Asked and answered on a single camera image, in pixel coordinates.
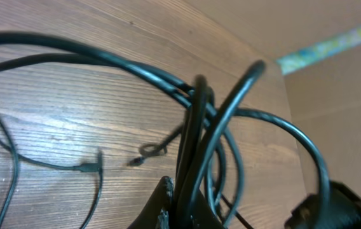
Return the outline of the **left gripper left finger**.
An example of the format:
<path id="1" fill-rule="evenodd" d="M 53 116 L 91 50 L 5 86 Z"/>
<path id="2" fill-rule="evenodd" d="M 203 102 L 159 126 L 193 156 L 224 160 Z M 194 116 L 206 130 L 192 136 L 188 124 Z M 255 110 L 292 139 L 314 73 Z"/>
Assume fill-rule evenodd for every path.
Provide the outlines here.
<path id="1" fill-rule="evenodd" d="M 144 208 L 128 229 L 169 229 L 169 212 L 172 206 L 174 183 L 163 176 L 149 197 Z"/>

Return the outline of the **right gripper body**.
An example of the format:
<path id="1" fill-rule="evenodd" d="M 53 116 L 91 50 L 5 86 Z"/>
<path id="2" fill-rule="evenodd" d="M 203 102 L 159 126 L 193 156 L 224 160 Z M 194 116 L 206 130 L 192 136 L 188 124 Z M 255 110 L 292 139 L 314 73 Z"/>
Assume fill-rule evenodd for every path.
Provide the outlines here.
<path id="1" fill-rule="evenodd" d="M 345 184 L 328 181 L 324 173 L 318 178 L 322 189 L 297 205 L 284 227 L 361 228 L 361 198 Z"/>

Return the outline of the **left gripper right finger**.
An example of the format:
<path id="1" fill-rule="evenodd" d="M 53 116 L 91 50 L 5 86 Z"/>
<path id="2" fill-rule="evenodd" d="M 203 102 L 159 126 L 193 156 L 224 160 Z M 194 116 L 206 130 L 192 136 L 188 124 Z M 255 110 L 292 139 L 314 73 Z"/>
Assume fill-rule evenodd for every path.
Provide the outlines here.
<path id="1" fill-rule="evenodd" d="M 192 228 L 193 229 L 223 229 L 221 222 L 213 214 L 209 208 L 205 197 L 199 191 L 192 212 Z"/>

